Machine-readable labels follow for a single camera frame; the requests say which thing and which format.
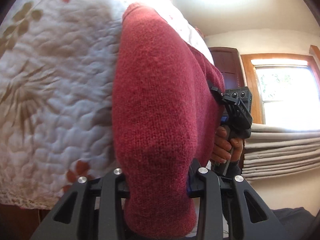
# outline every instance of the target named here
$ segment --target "fingernail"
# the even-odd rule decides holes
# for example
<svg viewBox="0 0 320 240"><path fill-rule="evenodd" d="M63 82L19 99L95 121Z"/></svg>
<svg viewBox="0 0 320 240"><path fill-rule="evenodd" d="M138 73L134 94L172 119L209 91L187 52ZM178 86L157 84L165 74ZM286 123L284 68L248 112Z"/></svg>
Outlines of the fingernail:
<svg viewBox="0 0 320 240"><path fill-rule="evenodd" d="M233 144L238 144L238 141L236 141L235 139L231 139L230 140Z"/></svg>

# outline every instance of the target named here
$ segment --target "wooden window frame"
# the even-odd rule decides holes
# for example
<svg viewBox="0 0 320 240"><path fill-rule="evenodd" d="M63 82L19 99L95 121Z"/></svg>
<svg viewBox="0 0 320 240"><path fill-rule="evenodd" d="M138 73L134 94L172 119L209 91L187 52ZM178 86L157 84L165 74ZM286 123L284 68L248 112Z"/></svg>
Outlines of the wooden window frame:
<svg viewBox="0 0 320 240"><path fill-rule="evenodd" d="M318 53L317 57L320 61L320 50L317 46L311 46L310 50L315 50L315 53ZM298 55L298 54L285 54L285 53L261 53L261 54L246 54L241 55L241 59L244 66L244 73L247 80L247 86L252 93L252 108L251 115L253 117L254 123L264 123L264 111L263 103L261 97L261 91L259 86L259 80L256 73L255 66L251 63L252 59L272 59L272 58L289 58L297 60L306 60L308 61L308 66L310 67L318 85L320 91L320 69L313 58L313 56L308 55Z"/></svg>

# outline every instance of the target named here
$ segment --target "device handle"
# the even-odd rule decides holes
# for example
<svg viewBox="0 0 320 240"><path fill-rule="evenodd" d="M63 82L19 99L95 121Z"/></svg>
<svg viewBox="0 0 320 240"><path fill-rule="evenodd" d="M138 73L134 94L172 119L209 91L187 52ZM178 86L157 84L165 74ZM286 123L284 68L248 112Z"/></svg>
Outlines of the device handle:
<svg viewBox="0 0 320 240"><path fill-rule="evenodd" d="M236 134L234 132L232 132L232 130L230 130L230 127L228 125L222 125L222 127L227 131L226 138L228 138L228 142L230 142L230 140L232 138L236 137ZM231 156L233 155L233 150L234 150L234 147L232 146L231 150L228 151L228 153L230 153ZM213 171L218 174L221 174L222 176L225 176L227 174L229 164L230 164L230 160L228 160L226 163L216 163L215 162L214 166L213 166Z"/></svg>

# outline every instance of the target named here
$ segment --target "window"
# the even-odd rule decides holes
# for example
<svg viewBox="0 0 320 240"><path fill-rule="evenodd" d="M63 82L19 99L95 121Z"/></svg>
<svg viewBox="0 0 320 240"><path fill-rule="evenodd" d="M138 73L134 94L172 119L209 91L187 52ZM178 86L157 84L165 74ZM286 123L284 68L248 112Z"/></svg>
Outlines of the window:
<svg viewBox="0 0 320 240"><path fill-rule="evenodd" d="M265 124L297 130L320 127L320 100L308 67L257 67Z"/></svg>

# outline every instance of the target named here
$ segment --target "silver screw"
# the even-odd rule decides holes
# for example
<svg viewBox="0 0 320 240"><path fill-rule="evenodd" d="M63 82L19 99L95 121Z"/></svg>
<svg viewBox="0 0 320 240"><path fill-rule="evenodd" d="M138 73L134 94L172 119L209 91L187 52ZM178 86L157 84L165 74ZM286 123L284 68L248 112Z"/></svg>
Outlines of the silver screw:
<svg viewBox="0 0 320 240"><path fill-rule="evenodd" d="M244 181L244 178L240 175L237 175L237 176L235 176L235 181L242 182L242 181Z"/></svg>
<svg viewBox="0 0 320 240"><path fill-rule="evenodd" d="M79 179L78 179L78 182L79 183L85 183L87 181L87 178L86 177L80 177Z"/></svg>
<svg viewBox="0 0 320 240"><path fill-rule="evenodd" d="M202 173L202 174L206 174L206 173L208 172L208 169L205 168L205 167L201 167L201 168L198 169L198 171L199 171L200 173Z"/></svg>
<svg viewBox="0 0 320 240"><path fill-rule="evenodd" d="M122 173L122 170L120 168L117 168L113 171L114 174L120 175Z"/></svg>

